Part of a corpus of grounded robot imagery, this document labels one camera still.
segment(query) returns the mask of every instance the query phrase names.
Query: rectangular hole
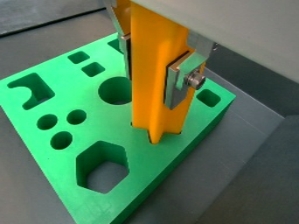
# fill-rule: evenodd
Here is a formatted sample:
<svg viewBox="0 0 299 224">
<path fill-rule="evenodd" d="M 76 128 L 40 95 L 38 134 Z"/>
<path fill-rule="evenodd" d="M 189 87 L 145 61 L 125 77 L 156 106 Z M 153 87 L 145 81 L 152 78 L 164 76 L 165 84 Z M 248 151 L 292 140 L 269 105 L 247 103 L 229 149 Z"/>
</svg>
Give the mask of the rectangular hole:
<svg viewBox="0 0 299 224">
<path fill-rule="evenodd" d="M 118 41 L 117 41 L 117 39 L 113 39 L 112 41 L 106 42 L 106 44 L 108 44 L 112 48 L 114 48 L 120 53 L 122 53 L 122 52 L 120 51 L 120 48 L 118 48 Z"/>
<path fill-rule="evenodd" d="M 97 63 L 93 62 L 81 68 L 81 71 L 86 74 L 88 77 L 93 77 L 97 74 L 105 71 L 105 68 Z"/>
<path fill-rule="evenodd" d="M 220 102 L 220 97 L 213 94 L 208 89 L 201 90 L 196 98 L 210 108 L 213 108 Z"/>
<path fill-rule="evenodd" d="M 74 52 L 69 57 L 68 57 L 69 61 L 73 64 L 78 64 L 80 62 L 82 62 L 84 60 L 89 59 L 89 56 L 84 53 L 84 52 Z"/>
</svg>

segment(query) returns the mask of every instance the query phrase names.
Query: green foam block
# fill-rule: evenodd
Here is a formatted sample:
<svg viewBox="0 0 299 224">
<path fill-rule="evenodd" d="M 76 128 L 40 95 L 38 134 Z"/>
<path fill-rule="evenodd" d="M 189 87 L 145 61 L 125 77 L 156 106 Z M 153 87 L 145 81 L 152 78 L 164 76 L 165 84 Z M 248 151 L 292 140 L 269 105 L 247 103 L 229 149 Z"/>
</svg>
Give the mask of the green foam block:
<svg viewBox="0 0 299 224">
<path fill-rule="evenodd" d="M 158 144 L 149 144 L 146 131 L 130 126 L 130 82 L 116 34 L 0 81 L 0 105 L 77 223 L 126 218 L 218 123 L 233 98 L 206 80 L 181 134 L 164 134 Z M 106 161 L 125 167 L 126 175 L 101 191 L 89 186 L 89 176 Z"/>
</svg>

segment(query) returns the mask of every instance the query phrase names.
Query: cutout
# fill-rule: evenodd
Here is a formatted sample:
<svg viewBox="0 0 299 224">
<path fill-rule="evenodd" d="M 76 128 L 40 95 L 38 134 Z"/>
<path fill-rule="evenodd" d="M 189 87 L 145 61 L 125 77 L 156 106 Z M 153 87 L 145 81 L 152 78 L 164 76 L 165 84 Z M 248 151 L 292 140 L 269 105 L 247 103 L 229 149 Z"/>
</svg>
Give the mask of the cutout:
<svg viewBox="0 0 299 224">
<path fill-rule="evenodd" d="M 128 174 L 125 149 L 112 143 L 96 142 L 76 158 L 77 185 L 108 193 Z"/>
<path fill-rule="evenodd" d="M 112 41 L 106 42 L 106 44 L 108 44 L 112 48 L 114 48 L 114 49 L 122 54 L 122 52 L 120 51 L 120 48 L 118 48 L 118 40 L 117 40 L 117 38 L 113 39 Z"/>
<path fill-rule="evenodd" d="M 80 109 L 72 110 L 66 117 L 68 123 L 73 125 L 82 123 L 85 119 L 86 113 Z"/>
<path fill-rule="evenodd" d="M 105 68 L 97 63 L 93 62 L 81 68 L 81 71 L 86 74 L 88 77 L 93 77 L 97 74 L 105 71 Z"/>
<path fill-rule="evenodd" d="M 88 189 L 108 193 L 128 174 L 121 164 L 104 162 L 88 175 Z"/>
<path fill-rule="evenodd" d="M 50 139 L 50 147 L 54 150 L 64 150 L 72 142 L 72 135 L 68 131 L 58 132 Z"/>
<path fill-rule="evenodd" d="M 37 121 L 37 128 L 40 130 L 49 130 L 57 123 L 56 115 L 44 115 Z"/>
<path fill-rule="evenodd" d="M 82 62 L 84 60 L 89 59 L 89 56 L 84 53 L 84 52 L 74 52 L 69 57 L 68 57 L 69 61 L 73 64 L 78 64 L 80 62 Z"/>
<path fill-rule="evenodd" d="M 201 90 L 196 98 L 210 108 L 214 107 L 220 102 L 220 97 L 213 94 L 208 89 Z"/>
<path fill-rule="evenodd" d="M 132 101 L 130 80 L 125 77 L 113 77 L 105 80 L 97 89 L 100 99 L 112 104 L 122 105 Z"/>
<path fill-rule="evenodd" d="M 30 73 L 18 80 L 12 81 L 8 84 L 8 87 L 9 88 L 25 87 L 32 90 L 32 97 L 22 104 L 22 108 L 25 110 L 32 109 L 42 102 L 46 102 L 54 96 L 52 89 L 45 84 L 44 80 L 41 79 L 37 73 Z"/>
</svg>

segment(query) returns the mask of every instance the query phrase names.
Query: orange plastic part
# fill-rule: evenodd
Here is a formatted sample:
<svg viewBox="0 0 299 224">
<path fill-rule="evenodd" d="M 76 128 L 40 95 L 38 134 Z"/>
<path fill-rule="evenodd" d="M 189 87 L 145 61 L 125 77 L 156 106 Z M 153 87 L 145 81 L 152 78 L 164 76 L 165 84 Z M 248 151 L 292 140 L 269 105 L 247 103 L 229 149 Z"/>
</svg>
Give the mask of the orange plastic part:
<svg viewBox="0 0 299 224">
<path fill-rule="evenodd" d="M 185 27 L 130 3 L 132 124 L 148 130 L 152 144 L 158 143 L 164 132 L 180 134 L 192 101 L 189 88 L 173 110 L 164 106 L 165 67 L 185 51 L 192 51 L 185 45 L 186 35 Z"/>
</svg>

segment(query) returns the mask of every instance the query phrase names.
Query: round hole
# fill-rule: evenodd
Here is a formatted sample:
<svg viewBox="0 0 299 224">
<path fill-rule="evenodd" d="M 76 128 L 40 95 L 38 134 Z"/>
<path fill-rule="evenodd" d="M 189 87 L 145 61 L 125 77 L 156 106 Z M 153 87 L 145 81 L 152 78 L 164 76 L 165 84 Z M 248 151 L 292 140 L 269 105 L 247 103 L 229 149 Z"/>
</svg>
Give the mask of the round hole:
<svg viewBox="0 0 299 224">
<path fill-rule="evenodd" d="M 98 86 L 100 99 L 113 105 L 122 105 L 132 101 L 130 80 L 125 77 L 114 77 L 105 80 Z"/>
<path fill-rule="evenodd" d="M 69 132 L 62 131 L 57 133 L 50 139 L 50 147 L 54 150 L 62 150 L 70 145 L 72 135 Z"/>
<path fill-rule="evenodd" d="M 85 119 L 86 113 L 80 109 L 72 110 L 66 117 L 68 123 L 73 125 L 82 123 Z"/>
<path fill-rule="evenodd" d="M 57 123 L 56 115 L 44 115 L 37 121 L 37 128 L 40 130 L 50 129 Z"/>
</svg>

